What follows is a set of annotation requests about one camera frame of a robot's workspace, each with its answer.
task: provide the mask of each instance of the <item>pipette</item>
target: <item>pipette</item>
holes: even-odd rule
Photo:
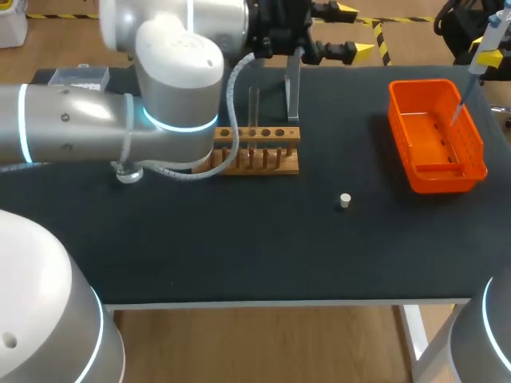
[[[505,31],[509,28],[509,24],[511,23],[511,0],[505,0],[504,9],[499,10],[496,14],[491,15],[488,18],[488,26],[486,27],[485,34],[482,38],[477,39],[475,42],[479,42],[479,46],[476,50],[476,53],[473,56],[472,62],[470,62],[469,73],[470,79],[469,84],[467,85],[465,92],[461,97],[461,101],[458,104],[456,110],[454,111],[453,118],[451,119],[451,124],[453,124],[458,118],[463,105],[465,104],[467,98],[473,91],[474,86],[477,83],[477,79],[479,76],[484,74],[488,69],[488,64],[485,63],[484,58],[485,53],[492,53],[498,46],[501,44],[501,40],[504,38]]]

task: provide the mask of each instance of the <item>small white cap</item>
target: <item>small white cap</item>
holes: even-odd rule
[[[347,208],[351,201],[351,195],[347,193],[341,194],[341,207]]]

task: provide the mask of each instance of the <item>white table frame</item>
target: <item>white table frame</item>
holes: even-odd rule
[[[424,299],[424,300],[317,300],[317,301],[242,301],[242,302],[180,302],[149,303],[141,305],[105,305],[115,310],[183,310],[183,309],[227,309],[241,307],[328,307],[328,306],[398,306],[405,332],[406,347],[411,361],[414,383],[430,383],[449,363],[454,379],[461,383],[450,356],[450,331],[461,308],[469,299]],[[420,305],[457,304],[431,343],[428,342],[422,321]]]

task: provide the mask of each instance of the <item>wooden test tube rack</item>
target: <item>wooden test tube rack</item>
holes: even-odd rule
[[[281,176],[298,174],[298,150],[300,129],[297,126],[282,128],[239,128],[240,149],[236,159],[221,173],[222,176]],[[231,128],[216,128],[215,145],[232,142]],[[257,149],[243,148],[254,143]],[[277,149],[266,148],[265,144],[279,145]],[[214,149],[202,165],[192,173],[206,172],[218,166],[229,155],[231,149]]]

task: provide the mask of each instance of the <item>cable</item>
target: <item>cable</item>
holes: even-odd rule
[[[456,5],[457,0],[448,0],[447,3],[442,7],[440,12],[438,12],[437,17],[434,19],[433,30],[438,35],[442,35],[442,28],[440,27],[440,22],[447,15],[447,13]]]
[[[32,164],[12,164],[0,167],[0,173],[16,172],[18,170],[25,170],[31,168],[38,168],[47,165],[46,162],[34,162]]]
[[[225,161],[218,165],[216,168],[213,168],[211,170],[208,170],[204,173],[198,173],[198,174],[185,174],[185,173],[179,173],[174,172],[172,170],[162,168],[155,165],[145,165],[147,169],[151,169],[155,172],[158,172],[160,174],[163,174],[164,176],[173,178],[175,180],[180,181],[197,181],[197,180],[203,180],[205,178],[214,176],[220,172],[223,172],[227,166],[231,164],[231,162],[236,158],[238,155],[238,148],[240,147],[240,133],[238,131],[238,120],[236,119],[236,111],[234,109],[234,85],[236,83],[236,79],[238,78],[238,75],[240,74],[241,70],[251,61],[255,60],[254,54],[249,53],[247,56],[243,57],[238,64],[234,67],[234,69],[231,72],[231,76],[229,76],[229,80],[227,83],[227,90],[226,90],[226,98],[227,98],[227,111],[229,115],[229,120],[231,122],[232,127],[232,147],[231,152],[229,153],[228,157],[225,159]]]

